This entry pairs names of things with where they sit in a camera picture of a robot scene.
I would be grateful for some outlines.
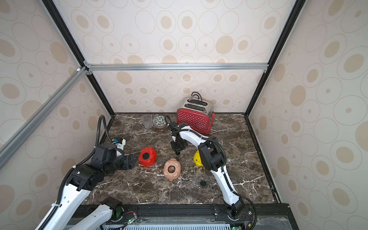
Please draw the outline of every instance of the wall panel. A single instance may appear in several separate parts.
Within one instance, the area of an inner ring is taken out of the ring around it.
[[[93,64],[268,62],[294,0],[55,1]]]
[[[38,1],[1,1],[0,24],[1,147],[79,65]]]
[[[300,229],[365,229],[368,2],[312,0],[250,114]]]
[[[244,112],[263,70],[95,71],[115,112],[171,112],[198,91],[215,112]]]
[[[101,114],[108,122],[108,112],[82,77],[0,170],[0,229],[39,224],[67,171],[93,150]]]

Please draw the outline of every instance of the red toaster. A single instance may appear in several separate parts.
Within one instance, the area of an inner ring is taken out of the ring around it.
[[[195,131],[209,134],[215,116],[213,104],[202,100],[199,93],[193,92],[191,97],[184,99],[180,109],[177,110],[177,123],[185,122]]]

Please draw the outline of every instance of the cable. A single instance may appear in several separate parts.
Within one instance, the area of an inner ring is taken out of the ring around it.
[[[126,212],[126,213],[124,213],[122,216],[124,216],[124,215],[126,215],[126,214],[128,214],[128,213],[134,213],[134,215],[135,215],[135,217],[136,217],[136,218],[135,218],[133,221],[135,221],[135,220],[138,218],[138,214],[137,214],[135,211],[129,211],[129,212]],[[128,224],[133,223],[133,221],[132,221],[132,219],[130,219],[130,220],[128,220],[128,222],[127,222],[127,223],[125,223],[122,227],[117,227],[117,228],[110,229],[110,230],[123,230],[126,226],[128,226]]]
[[[171,121],[171,118],[170,118],[168,115],[166,115],[166,116],[165,116],[165,122],[166,122],[166,124],[168,124],[168,121],[167,121],[167,120],[169,120],[169,121],[170,121],[170,123],[172,122],[172,121]]]
[[[253,221],[253,218],[252,218],[252,216],[251,216],[251,215],[249,215],[248,213],[245,213],[245,212],[242,212],[242,213],[244,213],[244,214],[248,215],[248,216],[251,218],[251,220]]]
[[[103,121],[103,125],[105,127],[105,133],[106,133],[108,139],[111,141],[110,136],[109,136],[109,132],[106,129],[105,116],[104,115],[101,115],[98,118],[98,123],[97,123],[97,133],[96,133],[95,147],[93,148],[92,152],[84,160],[82,160],[80,163],[78,163],[78,164],[75,165],[76,167],[78,167],[79,165],[84,164],[86,161],[88,161],[95,154],[96,146],[98,146],[98,142],[100,140],[100,129],[101,129],[101,122],[102,121]],[[48,224],[48,222],[54,216],[57,208],[60,206],[61,198],[63,197],[63,190],[64,190],[65,183],[66,183],[68,177],[70,176],[70,174],[72,173],[73,170],[74,170],[74,167],[72,167],[71,169],[69,169],[69,171],[66,173],[64,179],[62,180],[62,182],[60,184],[59,191],[57,193],[57,199],[56,199],[56,202],[55,202],[56,205],[51,210],[50,214],[47,216],[47,218],[45,219],[45,221],[42,223],[42,225],[40,226],[40,228],[38,230],[43,230],[46,227],[46,225]]]
[[[123,216],[126,215],[126,214],[128,214],[128,213],[134,213],[138,217],[138,214],[135,211],[129,211],[127,213],[124,213]]]
[[[255,206],[254,206],[253,202],[252,202],[248,197],[245,197],[245,196],[243,196],[243,195],[240,195],[239,193],[237,193],[237,192],[235,192],[235,191],[232,191],[232,192],[233,192],[235,195],[237,195],[238,197],[241,197],[241,198],[243,198],[243,199],[247,200],[247,201],[251,204],[251,206],[253,207],[253,211],[254,211],[254,220],[252,220],[252,221],[253,221],[253,223],[252,223],[251,228],[249,229],[249,230],[252,230],[252,229],[254,228],[255,224],[257,223],[257,212],[256,212],[256,210],[255,210]]]
[[[122,227],[117,227],[117,228],[109,229],[109,230],[123,230],[127,226],[128,226],[128,223],[124,224]]]

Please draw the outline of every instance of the marble countertop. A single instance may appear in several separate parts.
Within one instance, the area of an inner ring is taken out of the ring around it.
[[[175,155],[168,129],[145,129],[142,115],[117,114],[109,134],[111,138],[124,138],[125,154],[133,153],[137,159],[143,148],[153,147],[157,151],[154,165],[145,168],[137,161],[132,170],[106,176],[82,204],[100,204],[108,196],[123,204],[223,204],[222,193],[212,173],[193,161],[197,148],[189,144],[179,156]],[[212,135],[223,146],[227,171],[238,193],[254,203],[274,203],[243,115],[217,114],[208,136]],[[164,163],[170,158],[181,163],[180,177],[174,181],[166,179],[162,172]],[[206,181],[204,187],[199,184],[202,180]]]

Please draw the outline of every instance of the small bowl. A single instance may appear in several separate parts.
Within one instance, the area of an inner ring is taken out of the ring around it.
[[[163,128],[166,127],[165,117],[164,116],[156,116],[152,120],[153,126],[156,128]]]

